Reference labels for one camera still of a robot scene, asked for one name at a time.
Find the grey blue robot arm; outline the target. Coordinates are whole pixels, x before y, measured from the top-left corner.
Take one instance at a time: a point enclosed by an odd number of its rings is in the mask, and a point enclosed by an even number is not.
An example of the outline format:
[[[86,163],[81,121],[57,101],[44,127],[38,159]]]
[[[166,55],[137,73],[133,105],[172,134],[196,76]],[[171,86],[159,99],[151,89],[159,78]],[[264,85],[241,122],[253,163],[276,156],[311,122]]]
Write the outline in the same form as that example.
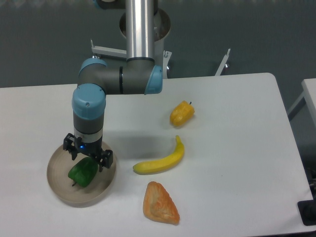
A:
[[[78,154],[91,157],[102,171],[113,163],[113,152],[102,150],[107,95],[160,93],[162,67],[154,60],[156,0],[97,0],[95,4],[101,9],[125,9],[127,64],[115,69],[99,58],[83,62],[72,96],[74,133],[64,138],[63,149],[72,159]]]

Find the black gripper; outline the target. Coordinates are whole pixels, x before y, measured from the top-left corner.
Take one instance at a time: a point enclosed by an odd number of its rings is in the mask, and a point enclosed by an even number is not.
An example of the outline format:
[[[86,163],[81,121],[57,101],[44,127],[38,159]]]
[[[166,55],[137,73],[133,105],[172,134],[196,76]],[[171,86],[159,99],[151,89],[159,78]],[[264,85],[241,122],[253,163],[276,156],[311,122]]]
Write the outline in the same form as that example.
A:
[[[92,143],[85,143],[81,137],[75,138],[71,133],[68,133],[63,140],[63,150],[71,154],[72,160],[75,160],[79,153],[92,157],[99,166],[99,172],[103,168],[111,168],[114,160],[112,150],[102,150],[102,138]]]

